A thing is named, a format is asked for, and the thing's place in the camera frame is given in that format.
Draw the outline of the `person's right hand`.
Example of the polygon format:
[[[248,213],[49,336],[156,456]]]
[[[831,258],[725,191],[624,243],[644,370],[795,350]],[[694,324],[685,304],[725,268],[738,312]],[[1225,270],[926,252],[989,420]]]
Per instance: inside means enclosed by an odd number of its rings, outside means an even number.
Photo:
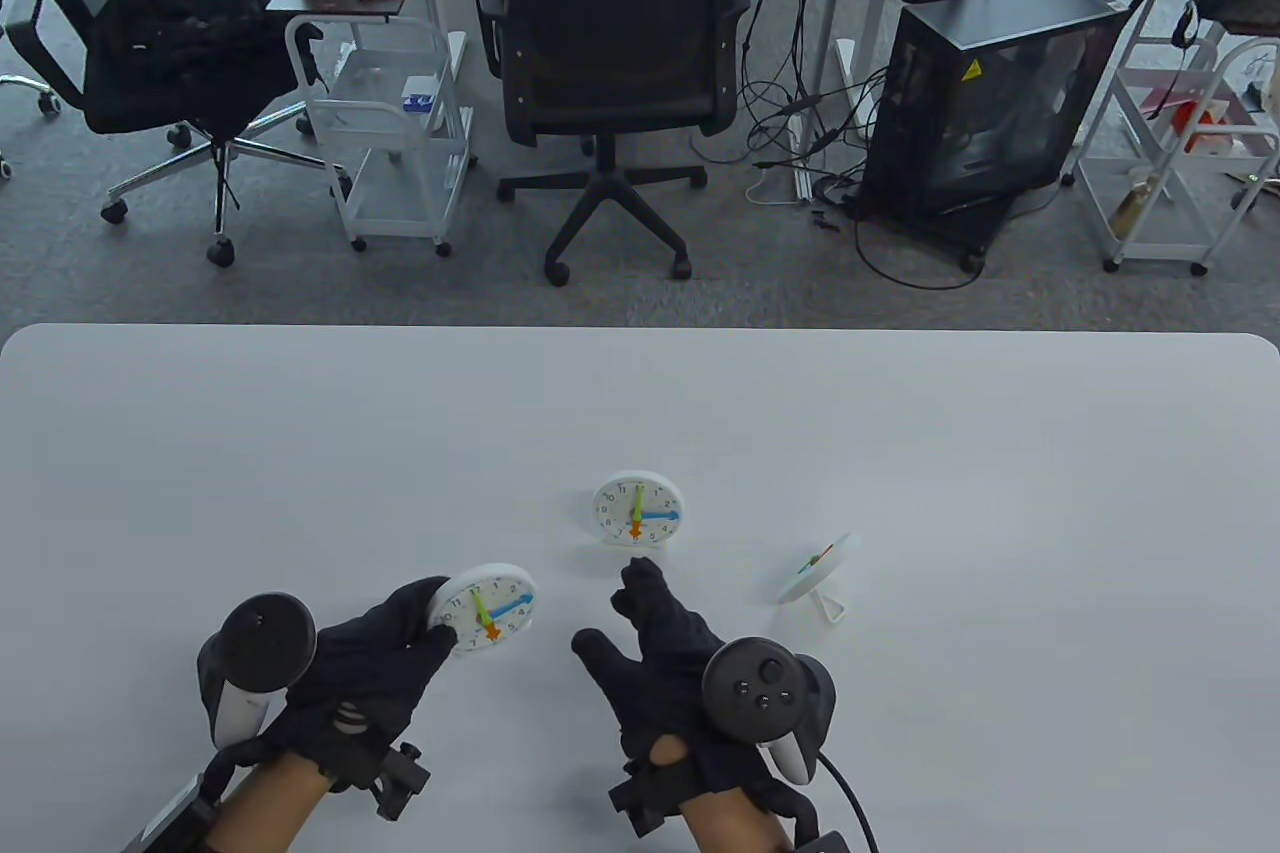
[[[616,809],[644,836],[684,803],[741,789],[755,809],[815,829],[813,803],[768,771],[756,745],[719,730],[703,704],[703,674],[724,642],[675,597],[649,557],[631,558],[620,575],[611,605],[635,628],[640,657],[593,628],[571,642],[620,725],[628,780],[609,792]]]

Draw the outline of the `person's left hand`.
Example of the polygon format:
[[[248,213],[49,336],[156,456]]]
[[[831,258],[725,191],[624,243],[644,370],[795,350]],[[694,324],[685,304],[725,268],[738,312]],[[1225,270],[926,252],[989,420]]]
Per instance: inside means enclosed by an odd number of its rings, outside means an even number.
[[[428,607],[447,581],[408,583],[364,615],[320,630],[283,710],[227,756],[257,767],[291,754],[314,763],[334,793],[371,789],[457,642],[452,626],[428,625]]]

